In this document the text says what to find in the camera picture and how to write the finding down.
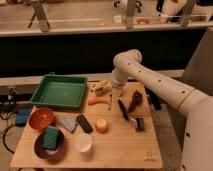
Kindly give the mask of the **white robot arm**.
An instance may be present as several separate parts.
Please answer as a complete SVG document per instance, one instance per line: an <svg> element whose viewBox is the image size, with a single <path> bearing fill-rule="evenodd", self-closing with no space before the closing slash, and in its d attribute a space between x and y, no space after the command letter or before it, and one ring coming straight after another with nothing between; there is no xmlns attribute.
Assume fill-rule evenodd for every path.
<svg viewBox="0 0 213 171"><path fill-rule="evenodd" d="M187 118L181 171L213 171L213 96L141 65L131 49L113 59L112 84L123 87L131 76Z"/></svg>

